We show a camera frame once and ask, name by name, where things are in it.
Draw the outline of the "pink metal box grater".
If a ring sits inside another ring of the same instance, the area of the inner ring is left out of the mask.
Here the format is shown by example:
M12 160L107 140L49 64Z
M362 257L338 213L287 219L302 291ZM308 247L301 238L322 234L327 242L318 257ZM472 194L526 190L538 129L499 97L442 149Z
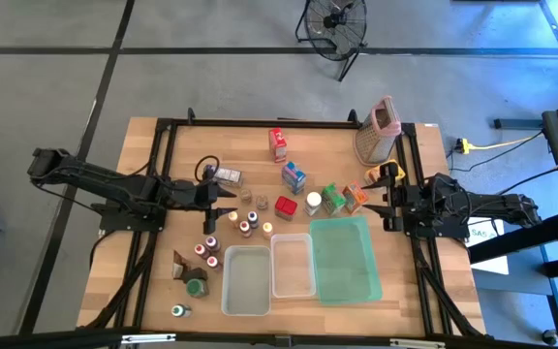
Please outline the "pink metal box grater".
M354 135L358 161L365 166L385 162L401 134L401 120L390 96L373 106Z

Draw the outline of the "small blue cereal box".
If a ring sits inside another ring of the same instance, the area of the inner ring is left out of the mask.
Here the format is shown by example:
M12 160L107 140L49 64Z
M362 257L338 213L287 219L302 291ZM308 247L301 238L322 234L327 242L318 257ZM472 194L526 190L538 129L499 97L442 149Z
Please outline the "small blue cereal box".
M282 168L281 175L283 182L294 195L303 191L306 183L306 174L294 162L289 161Z

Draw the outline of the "red cereal box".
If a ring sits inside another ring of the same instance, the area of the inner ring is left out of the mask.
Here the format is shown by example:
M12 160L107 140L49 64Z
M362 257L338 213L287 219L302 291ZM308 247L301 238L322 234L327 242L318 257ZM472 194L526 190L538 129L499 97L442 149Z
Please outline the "red cereal box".
M273 128L268 132L269 150L275 163L287 158L287 141L281 128Z

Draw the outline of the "black floor fan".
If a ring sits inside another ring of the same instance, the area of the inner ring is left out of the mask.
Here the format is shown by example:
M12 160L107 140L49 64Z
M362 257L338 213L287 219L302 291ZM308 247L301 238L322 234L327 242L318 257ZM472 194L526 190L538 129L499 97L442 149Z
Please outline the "black floor fan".
M337 78L341 82L367 48L366 33L365 0L305 0L294 36L322 58L343 62Z

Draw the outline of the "clear plastic container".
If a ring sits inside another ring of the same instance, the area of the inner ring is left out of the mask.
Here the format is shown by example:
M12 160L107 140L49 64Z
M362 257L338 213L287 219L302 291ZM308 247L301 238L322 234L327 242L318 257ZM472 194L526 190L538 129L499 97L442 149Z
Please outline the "clear plastic container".
M316 295L312 239L308 234L275 235L270 241L271 292L277 299Z

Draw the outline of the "black gantry beam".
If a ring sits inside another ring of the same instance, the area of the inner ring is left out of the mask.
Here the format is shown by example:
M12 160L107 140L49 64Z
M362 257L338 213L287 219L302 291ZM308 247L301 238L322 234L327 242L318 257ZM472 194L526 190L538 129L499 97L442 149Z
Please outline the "black gantry beam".
M0 349L96 349L121 345L124 334L145 334L135 327L114 329L81 328L69 332L30 333L0 336ZM304 334L250 334L250 333L175 333L176 341L207 343L248 343L265 344L278 348L297 345L342 345L342 346L389 346L391 338L386 336L347 335L304 335ZM432 334L420 340L446 343L447 349L558 349L557 346L543 346L521 342L496 340L487 336L457 336Z

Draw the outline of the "black metal table frame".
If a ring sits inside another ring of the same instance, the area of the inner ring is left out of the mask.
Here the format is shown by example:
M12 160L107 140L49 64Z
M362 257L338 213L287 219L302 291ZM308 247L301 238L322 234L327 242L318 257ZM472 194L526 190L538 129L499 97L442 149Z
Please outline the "black metal table frame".
M268 130L282 128L287 137L288 155L304 165L313 176L313 187L335 182L340 184L362 177L365 167L353 150L354 123L322 122L319 128L298 120L200 119L194 124L178 125L170 175L192 178L194 162L203 155L214 154L226 167L241 169L244 183L254 194L264 192L273 202L278 195L289 194L280 179L280 164L270 161ZM149 156L155 126L159 118L133 117L120 153L117 170L131 172ZM447 173L448 163L440 129L436 124L415 126L421 169L424 176ZM377 268L382 281L380 301L326 306L313 298L275 299L265 316L229 316L221 307L223 276L208 271L210 295L202 299L188 297L181 282L171 278L173 249L195 266L201 259L192 249L202 241L203 215L172 212L167 226L160 232L149 277L140 328L143 332L168 332L184 340L244 340L287 345L365 345L368 337L399 337L425 340L419 286L412 244L403 233L387 233L373 212L357 213L367 219ZM77 326L98 317L102 308L120 287L132 233L113 233L96 249L86 284ZM480 333L485 333L481 307L467 249L452 238L436 238L439 261L446 291ZM170 315L177 302L190 304L193 314L177 319Z

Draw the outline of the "grey floor bar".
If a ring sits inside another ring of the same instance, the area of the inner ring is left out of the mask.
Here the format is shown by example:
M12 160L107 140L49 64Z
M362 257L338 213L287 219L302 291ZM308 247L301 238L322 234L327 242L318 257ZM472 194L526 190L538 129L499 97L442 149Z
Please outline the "grey floor bar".
M495 129L501 130L541 130L543 122L539 119L496 118L493 120Z

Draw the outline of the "green plastic bin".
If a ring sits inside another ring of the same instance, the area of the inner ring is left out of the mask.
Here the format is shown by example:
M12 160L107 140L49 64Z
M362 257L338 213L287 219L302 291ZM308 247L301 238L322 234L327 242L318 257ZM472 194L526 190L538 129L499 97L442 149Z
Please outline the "green plastic bin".
M363 216L310 223L319 300L323 305L379 301L382 284Z

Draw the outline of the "orange snack packet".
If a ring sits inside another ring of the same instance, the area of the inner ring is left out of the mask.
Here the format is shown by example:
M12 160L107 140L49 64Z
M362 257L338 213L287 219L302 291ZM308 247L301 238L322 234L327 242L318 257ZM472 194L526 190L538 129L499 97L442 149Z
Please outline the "orange snack packet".
M367 194L355 180L344 187L342 194L346 201L345 209L349 214L356 213L368 201Z

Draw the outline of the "green lid jar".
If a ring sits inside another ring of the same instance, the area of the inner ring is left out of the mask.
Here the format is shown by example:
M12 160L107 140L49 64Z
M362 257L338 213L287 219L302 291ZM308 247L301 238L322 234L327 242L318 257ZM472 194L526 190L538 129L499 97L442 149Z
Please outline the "green lid jar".
M207 286L207 273L201 268L187 270L182 275L186 292L193 298L203 298L209 295Z

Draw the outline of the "green cereal box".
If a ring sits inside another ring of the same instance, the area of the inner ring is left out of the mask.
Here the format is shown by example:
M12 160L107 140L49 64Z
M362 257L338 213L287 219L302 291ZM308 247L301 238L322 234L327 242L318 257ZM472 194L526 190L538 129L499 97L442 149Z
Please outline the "green cereal box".
M327 185L321 193L322 205L329 216L336 215L344 207L346 200L334 182Z

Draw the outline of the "white lid spice jar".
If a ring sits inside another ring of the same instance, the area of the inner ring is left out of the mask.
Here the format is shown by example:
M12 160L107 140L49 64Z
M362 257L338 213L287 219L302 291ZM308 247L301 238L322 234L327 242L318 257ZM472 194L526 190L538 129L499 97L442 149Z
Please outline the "white lid spice jar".
M305 199L304 210L309 216L313 216L322 204L322 196L318 192L310 192Z

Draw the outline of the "silver beam bracket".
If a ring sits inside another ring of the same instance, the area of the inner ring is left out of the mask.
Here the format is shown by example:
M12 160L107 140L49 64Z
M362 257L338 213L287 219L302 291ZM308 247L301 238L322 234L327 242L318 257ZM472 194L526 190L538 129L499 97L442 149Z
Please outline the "silver beam bracket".
M176 341L175 333L145 333L145 334L124 334L121 337L121 345L135 345L145 343L160 343Z
M409 338L391 338L389 346L403 349L447 349L445 342Z

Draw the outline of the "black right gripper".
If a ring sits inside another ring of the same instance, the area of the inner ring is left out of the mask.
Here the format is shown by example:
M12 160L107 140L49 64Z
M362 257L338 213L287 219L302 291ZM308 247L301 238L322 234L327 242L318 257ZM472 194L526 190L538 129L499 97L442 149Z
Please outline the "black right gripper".
M394 162L384 163L379 170L381 181L362 186L361 189L379 189L385 186L387 192L383 195L383 200L387 203L387 207L376 205L363 205L363 207L383 218L386 231L416 232L424 226L423 185L397 185L399 166Z

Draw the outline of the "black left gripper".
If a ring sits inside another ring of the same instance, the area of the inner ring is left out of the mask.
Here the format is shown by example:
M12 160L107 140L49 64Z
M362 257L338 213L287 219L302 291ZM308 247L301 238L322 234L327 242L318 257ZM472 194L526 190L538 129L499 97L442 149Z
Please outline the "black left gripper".
M203 233L211 235L216 230L216 219L235 211L234 207L213 208L219 198L236 198L232 193L210 180L194 184L188 180L177 180L167 191L165 207L167 210L199 211L204 213Z

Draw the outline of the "clear left plastic bin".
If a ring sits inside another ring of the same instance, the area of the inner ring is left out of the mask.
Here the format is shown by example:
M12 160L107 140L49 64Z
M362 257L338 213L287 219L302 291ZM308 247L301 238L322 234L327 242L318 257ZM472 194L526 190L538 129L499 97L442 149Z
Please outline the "clear left plastic bin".
M226 249L221 309L228 316L265 316L270 312L270 249L233 245Z

